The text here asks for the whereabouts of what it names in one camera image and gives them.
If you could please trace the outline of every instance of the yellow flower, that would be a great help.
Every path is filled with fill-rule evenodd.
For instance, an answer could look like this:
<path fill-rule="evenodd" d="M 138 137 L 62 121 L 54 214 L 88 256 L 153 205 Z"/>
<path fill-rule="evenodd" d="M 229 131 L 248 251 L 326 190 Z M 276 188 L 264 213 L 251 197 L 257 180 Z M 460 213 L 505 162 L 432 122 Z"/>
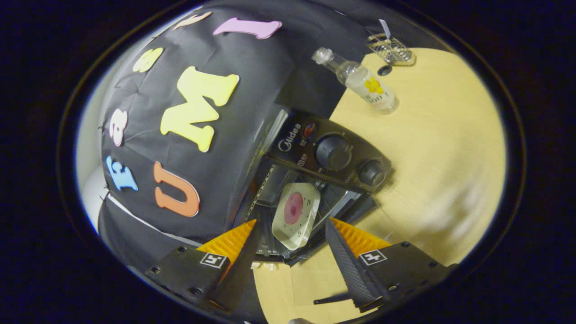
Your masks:
<path fill-rule="evenodd" d="M 378 82 L 374 77 L 370 77 L 370 80 L 366 81 L 364 86 L 369 92 L 376 92 L 380 95 L 384 93 L 384 90 L 380 87 L 380 82 Z"/>

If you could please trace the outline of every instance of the wooden table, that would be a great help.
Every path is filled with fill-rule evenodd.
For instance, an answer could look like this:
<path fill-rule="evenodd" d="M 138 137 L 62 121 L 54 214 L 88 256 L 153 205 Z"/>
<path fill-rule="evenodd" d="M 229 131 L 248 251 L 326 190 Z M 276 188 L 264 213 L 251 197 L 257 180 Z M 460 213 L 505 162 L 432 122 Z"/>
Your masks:
<path fill-rule="evenodd" d="M 474 248 L 496 211 L 505 138 L 491 96 L 461 58 L 412 50 L 415 66 L 394 67 L 381 77 L 400 99 L 396 112 L 379 115 L 346 90 L 331 120 L 370 141 L 395 169 L 375 197 L 381 208 L 357 227 L 391 243 L 410 241 L 449 265 Z M 376 72 L 383 61 L 370 54 L 362 64 Z M 328 246 L 292 268 L 276 264 L 253 272 L 270 323 L 305 318 L 323 324 L 361 316 L 351 300 L 313 305 L 314 299 L 347 290 Z"/>

